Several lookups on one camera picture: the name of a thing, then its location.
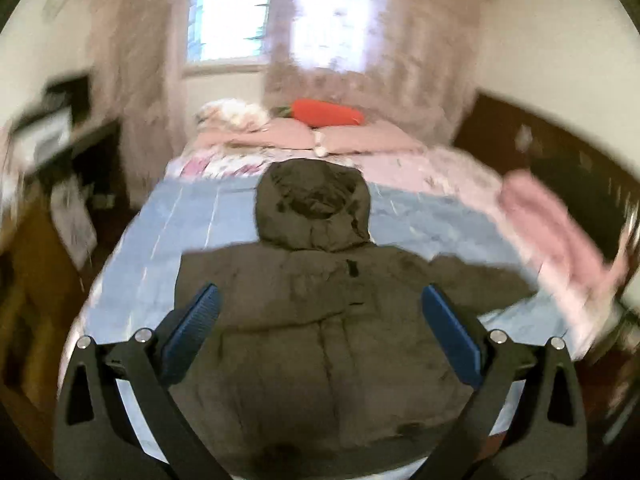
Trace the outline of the dark olive hooded jacket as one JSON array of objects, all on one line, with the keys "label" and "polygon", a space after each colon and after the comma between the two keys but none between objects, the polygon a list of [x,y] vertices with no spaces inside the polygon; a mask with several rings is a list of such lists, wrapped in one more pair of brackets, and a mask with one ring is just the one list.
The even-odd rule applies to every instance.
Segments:
[{"label": "dark olive hooded jacket", "polygon": [[425,454],[471,391],[424,320],[424,287],[476,315],[533,296],[518,271],[373,244],[370,207],[355,169],[276,162],[258,241],[182,256],[176,305],[214,284],[221,312],[171,395],[232,474],[347,478]]}]

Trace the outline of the brown wooden cabinet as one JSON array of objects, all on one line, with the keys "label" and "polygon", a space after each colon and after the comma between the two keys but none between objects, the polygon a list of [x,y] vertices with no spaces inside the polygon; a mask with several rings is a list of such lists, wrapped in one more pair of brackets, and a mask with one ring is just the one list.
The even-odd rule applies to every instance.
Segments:
[{"label": "brown wooden cabinet", "polygon": [[1,403],[36,448],[52,440],[58,367],[81,297],[48,198],[35,184],[1,223]]}]

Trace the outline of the pink folded quilt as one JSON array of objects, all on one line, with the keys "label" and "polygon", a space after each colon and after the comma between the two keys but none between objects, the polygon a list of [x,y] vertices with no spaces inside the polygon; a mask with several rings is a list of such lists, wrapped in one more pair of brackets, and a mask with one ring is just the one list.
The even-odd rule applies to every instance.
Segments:
[{"label": "pink folded quilt", "polygon": [[623,284],[628,272],[628,228],[614,231],[614,257],[608,260],[579,226],[562,200],[527,170],[503,178],[498,205],[514,230],[541,253],[561,282],[599,298]]}]

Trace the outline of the white floor appliance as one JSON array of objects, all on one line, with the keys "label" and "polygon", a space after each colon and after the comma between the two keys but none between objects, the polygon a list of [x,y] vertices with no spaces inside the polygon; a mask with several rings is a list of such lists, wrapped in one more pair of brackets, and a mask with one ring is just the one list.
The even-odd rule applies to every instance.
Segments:
[{"label": "white floor appliance", "polygon": [[81,270],[96,249],[98,238],[76,177],[58,182],[52,188],[50,211],[70,260],[77,270]]}]

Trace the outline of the black computer desk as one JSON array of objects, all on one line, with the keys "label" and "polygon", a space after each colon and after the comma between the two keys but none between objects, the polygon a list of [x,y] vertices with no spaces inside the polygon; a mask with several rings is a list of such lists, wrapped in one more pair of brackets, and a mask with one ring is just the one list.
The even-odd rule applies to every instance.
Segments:
[{"label": "black computer desk", "polygon": [[55,185],[73,179],[89,210],[127,207],[121,135],[119,119],[90,127],[47,162],[29,171],[26,182],[37,182],[50,193]]}]

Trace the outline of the pink Hello Kitty bed sheet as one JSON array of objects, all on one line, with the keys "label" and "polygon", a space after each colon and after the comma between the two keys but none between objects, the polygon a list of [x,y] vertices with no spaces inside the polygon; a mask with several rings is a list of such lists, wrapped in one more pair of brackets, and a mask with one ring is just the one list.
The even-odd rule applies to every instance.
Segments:
[{"label": "pink Hello Kitty bed sheet", "polygon": [[[277,162],[329,170],[333,184],[366,182],[366,238],[338,252],[265,240],[262,223],[288,232],[280,214],[258,200],[258,185]],[[179,209],[198,239],[181,256],[174,304],[214,283],[232,310],[230,325],[302,325],[360,311],[397,313],[409,323],[422,289],[436,284],[487,327],[532,344],[561,336],[581,359],[614,320],[620,267],[586,272],[582,248],[559,255],[536,248],[498,196],[514,188],[544,203],[548,193],[527,174],[501,180],[453,150],[318,159],[275,148],[212,148],[172,162],[168,178],[183,186]]]}]

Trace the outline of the dark wooden headboard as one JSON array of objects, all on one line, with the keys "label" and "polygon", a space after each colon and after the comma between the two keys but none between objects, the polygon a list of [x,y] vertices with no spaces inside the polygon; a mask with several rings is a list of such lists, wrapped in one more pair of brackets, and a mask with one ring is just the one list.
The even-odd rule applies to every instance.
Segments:
[{"label": "dark wooden headboard", "polygon": [[605,259],[631,230],[626,255],[639,267],[639,177],[582,140],[530,110],[480,93],[463,119],[454,146],[498,174],[527,169],[565,203]]}]

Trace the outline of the right pink pillow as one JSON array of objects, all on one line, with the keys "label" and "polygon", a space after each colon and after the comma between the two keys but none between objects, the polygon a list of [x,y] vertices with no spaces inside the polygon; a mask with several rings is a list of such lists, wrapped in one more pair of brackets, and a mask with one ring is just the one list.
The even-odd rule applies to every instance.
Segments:
[{"label": "right pink pillow", "polygon": [[329,126],[314,130],[317,148],[331,155],[420,152],[425,146],[391,122]]}]

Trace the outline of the black computer monitor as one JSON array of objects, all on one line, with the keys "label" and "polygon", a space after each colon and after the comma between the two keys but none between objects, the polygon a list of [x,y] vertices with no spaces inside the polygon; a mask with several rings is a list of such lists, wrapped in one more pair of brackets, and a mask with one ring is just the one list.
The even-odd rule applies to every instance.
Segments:
[{"label": "black computer monitor", "polygon": [[72,124],[82,124],[91,113],[91,73],[69,74],[66,78],[49,81],[44,96],[70,108]]}]

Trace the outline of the left pink pillow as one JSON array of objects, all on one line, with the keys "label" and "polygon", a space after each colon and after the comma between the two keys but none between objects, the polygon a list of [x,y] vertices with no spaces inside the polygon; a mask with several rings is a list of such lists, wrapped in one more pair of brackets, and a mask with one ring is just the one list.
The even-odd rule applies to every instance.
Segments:
[{"label": "left pink pillow", "polygon": [[316,145],[314,132],[293,118],[274,118],[265,129],[226,131],[206,129],[192,141],[192,148],[211,148],[215,145],[245,146],[246,148],[282,148],[282,150],[312,150]]}]

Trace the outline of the orange carrot plush pillow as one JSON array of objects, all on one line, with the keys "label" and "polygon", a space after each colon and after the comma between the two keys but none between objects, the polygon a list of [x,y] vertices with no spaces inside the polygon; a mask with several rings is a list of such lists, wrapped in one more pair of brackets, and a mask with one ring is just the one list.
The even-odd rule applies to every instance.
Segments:
[{"label": "orange carrot plush pillow", "polygon": [[361,126],[366,120],[359,110],[330,102],[298,99],[274,111],[278,117],[293,118],[310,128]]}]

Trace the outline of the right pink lace curtain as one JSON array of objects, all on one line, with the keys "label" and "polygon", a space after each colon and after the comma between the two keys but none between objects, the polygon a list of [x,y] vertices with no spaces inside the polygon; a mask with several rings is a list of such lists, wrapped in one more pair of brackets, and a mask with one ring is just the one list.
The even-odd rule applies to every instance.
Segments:
[{"label": "right pink lace curtain", "polygon": [[449,144],[475,100],[491,0],[270,0],[262,102],[356,108]]}]

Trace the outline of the pink lace curtain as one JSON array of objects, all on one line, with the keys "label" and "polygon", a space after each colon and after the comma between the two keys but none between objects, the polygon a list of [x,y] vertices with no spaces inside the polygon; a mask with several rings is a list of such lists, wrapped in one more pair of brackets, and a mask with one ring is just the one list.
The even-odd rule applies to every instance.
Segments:
[{"label": "pink lace curtain", "polygon": [[475,100],[491,0],[270,0],[262,102],[356,108],[449,144]]},{"label": "pink lace curtain", "polygon": [[186,32],[190,0],[91,0],[91,96],[120,122],[128,197],[143,205],[186,146]]}]

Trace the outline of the left pink lace curtain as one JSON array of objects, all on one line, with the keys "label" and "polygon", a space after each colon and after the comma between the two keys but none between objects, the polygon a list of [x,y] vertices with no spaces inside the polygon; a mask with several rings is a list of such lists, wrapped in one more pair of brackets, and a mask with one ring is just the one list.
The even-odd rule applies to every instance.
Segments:
[{"label": "left pink lace curtain", "polygon": [[91,0],[91,96],[120,122],[128,197],[143,205],[186,146],[186,32],[190,0]]}]

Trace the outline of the window with blue grille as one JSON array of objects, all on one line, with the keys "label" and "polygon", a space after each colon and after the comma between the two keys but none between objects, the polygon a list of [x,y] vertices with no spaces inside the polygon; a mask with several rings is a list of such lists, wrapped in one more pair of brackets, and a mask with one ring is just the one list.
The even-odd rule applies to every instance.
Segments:
[{"label": "window with blue grille", "polygon": [[190,0],[186,62],[254,62],[264,53],[270,0]]}]

